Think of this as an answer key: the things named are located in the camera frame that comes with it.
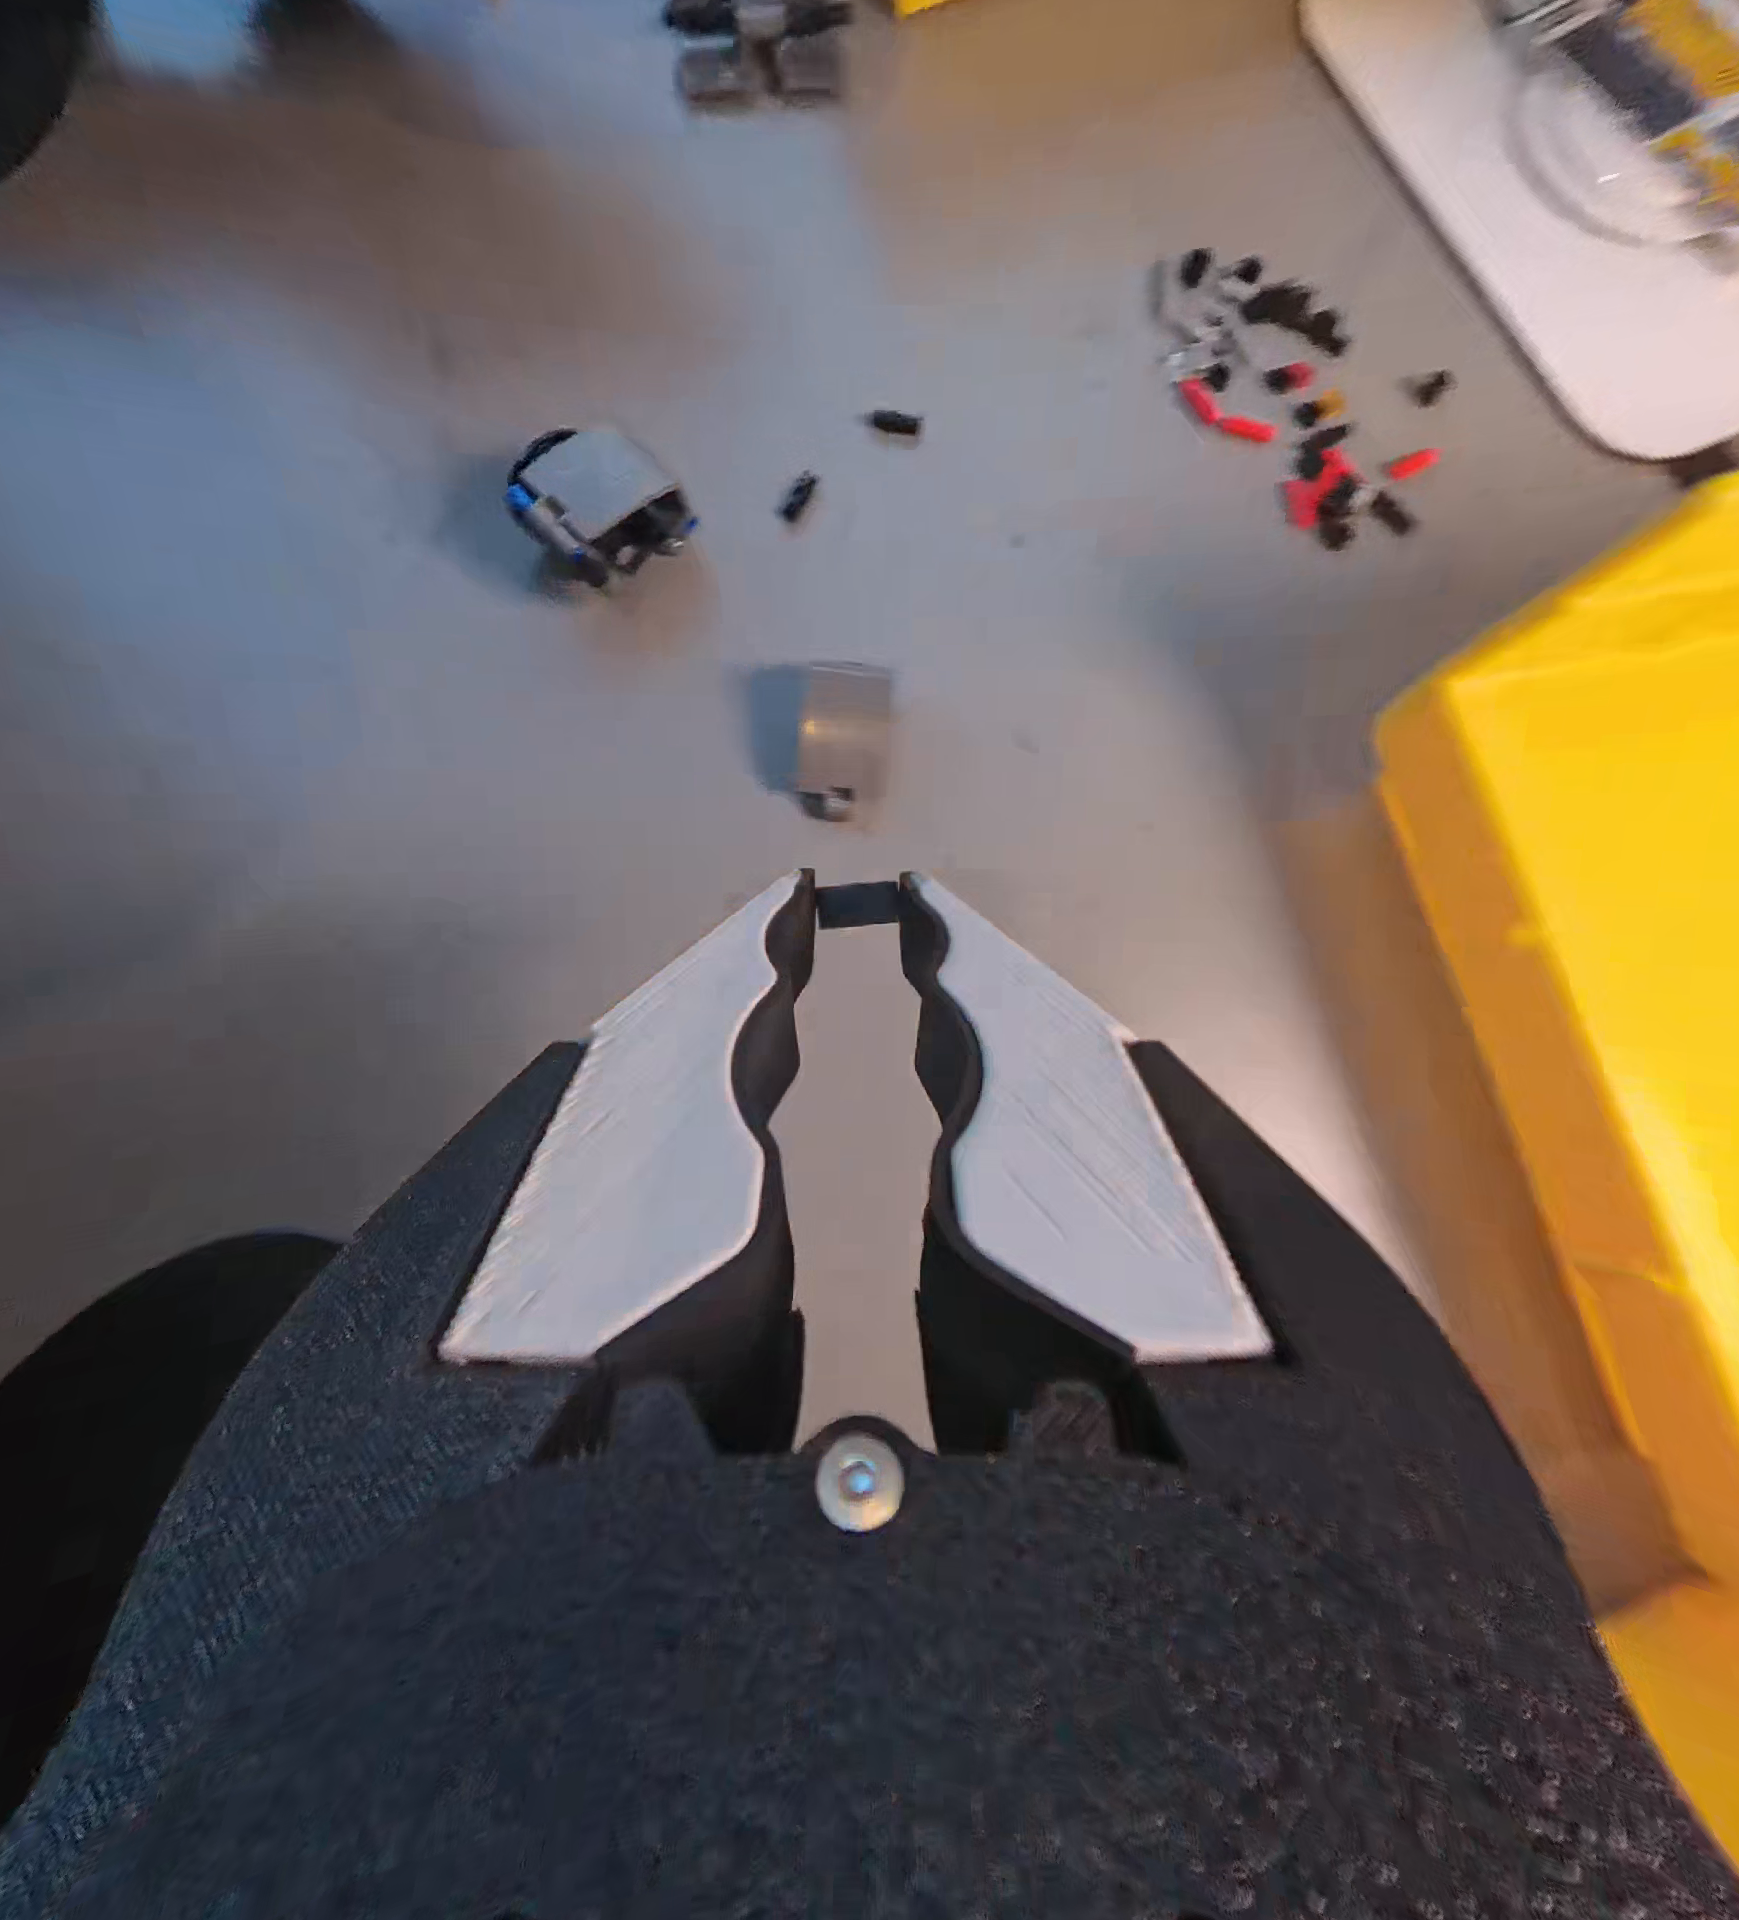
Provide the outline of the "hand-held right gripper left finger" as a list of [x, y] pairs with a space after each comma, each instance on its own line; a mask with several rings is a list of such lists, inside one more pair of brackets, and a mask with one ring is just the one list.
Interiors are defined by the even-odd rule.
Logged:
[[772, 1110], [804, 1068], [816, 881], [791, 874], [623, 994], [511, 1176], [439, 1325], [450, 1369], [556, 1369], [577, 1420], [672, 1381], [723, 1450], [804, 1427], [793, 1232]]

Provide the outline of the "grey toy panel assembly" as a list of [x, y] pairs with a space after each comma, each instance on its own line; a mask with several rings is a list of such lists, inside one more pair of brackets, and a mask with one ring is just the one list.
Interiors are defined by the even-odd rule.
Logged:
[[832, 105], [845, 99], [854, 0], [664, 0], [680, 34], [672, 85], [687, 105]]

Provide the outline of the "yellow printed leaflet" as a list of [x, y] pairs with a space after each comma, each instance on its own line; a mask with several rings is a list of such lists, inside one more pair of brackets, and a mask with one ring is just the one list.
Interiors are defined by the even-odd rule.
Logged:
[[1739, 0], [1498, 0], [1509, 163], [1584, 236], [1739, 277]]

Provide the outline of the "black toy wheel assembly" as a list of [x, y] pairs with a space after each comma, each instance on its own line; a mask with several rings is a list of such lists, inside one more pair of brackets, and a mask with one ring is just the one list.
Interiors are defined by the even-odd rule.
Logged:
[[511, 527], [532, 530], [532, 548], [556, 555], [556, 568], [577, 576], [577, 579], [588, 579], [588, 590], [632, 579], [649, 558], [672, 558], [672, 555], [695, 536], [695, 503], [687, 503], [680, 484], [672, 484], [672, 496], [662, 496], [651, 509], [641, 509], [641, 514], [623, 527], [616, 548], [582, 548], [582, 536], [556, 514], [556, 503], [532, 486], [532, 457], [537, 457], [545, 444], [564, 444], [566, 434], [577, 434], [577, 427], [556, 427], [556, 434], [537, 434], [537, 440], [511, 457], [511, 472], [503, 472], [503, 509], [511, 509]]

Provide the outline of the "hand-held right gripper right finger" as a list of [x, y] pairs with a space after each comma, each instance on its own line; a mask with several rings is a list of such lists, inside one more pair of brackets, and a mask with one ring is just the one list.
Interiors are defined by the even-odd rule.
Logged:
[[1008, 1450], [1046, 1385], [1085, 1385], [1117, 1450], [1178, 1450], [1152, 1369], [1278, 1361], [1190, 1182], [1137, 1034], [966, 908], [901, 881], [924, 1204], [924, 1385], [940, 1450]]

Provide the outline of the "white book stand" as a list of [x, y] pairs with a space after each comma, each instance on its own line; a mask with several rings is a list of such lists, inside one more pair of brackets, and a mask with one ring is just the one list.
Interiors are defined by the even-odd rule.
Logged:
[[1584, 440], [1625, 457], [1739, 440], [1739, 277], [1541, 182], [1531, 99], [1483, 4], [1305, 0], [1300, 34]]

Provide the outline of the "yellow plastic bin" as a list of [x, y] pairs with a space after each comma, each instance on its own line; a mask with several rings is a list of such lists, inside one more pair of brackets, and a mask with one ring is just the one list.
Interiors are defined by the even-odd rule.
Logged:
[[1739, 472], [1401, 694], [1374, 797], [1692, 1561], [1603, 1644], [1739, 1865]]

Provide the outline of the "pile of small toy parts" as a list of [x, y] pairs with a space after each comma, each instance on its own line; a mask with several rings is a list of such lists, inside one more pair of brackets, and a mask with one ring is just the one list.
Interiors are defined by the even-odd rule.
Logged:
[[1278, 457], [1278, 514], [1318, 555], [1345, 555], [1363, 527], [1415, 536], [1415, 486], [1440, 444], [1367, 456], [1341, 388], [1345, 313], [1262, 255], [1185, 251], [1146, 277], [1164, 343], [1172, 410], [1222, 444]]

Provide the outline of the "grey desk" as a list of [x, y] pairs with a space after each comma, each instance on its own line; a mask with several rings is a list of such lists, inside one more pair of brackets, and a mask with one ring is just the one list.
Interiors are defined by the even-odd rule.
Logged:
[[[1415, 536], [1318, 555], [1172, 410], [1185, 251], [1345, 313], [1363, 444], [1440, 444]], [[564, 576], [503, 509], [556, 427], [695, 536]], [[1367, 726], [1670, 503], [1289, 4], [863, 4], [845, 105], [723, 123], [662, 4], [111, 4], [0, 182], [0, 1374], [201, 1240], [353, 1232], [770, 881], [929, 874], [1440, 1312], [1597, 1618], [1664, 1596]], [[897, 674], [862, 821], [755, 775], [781, 661]]]

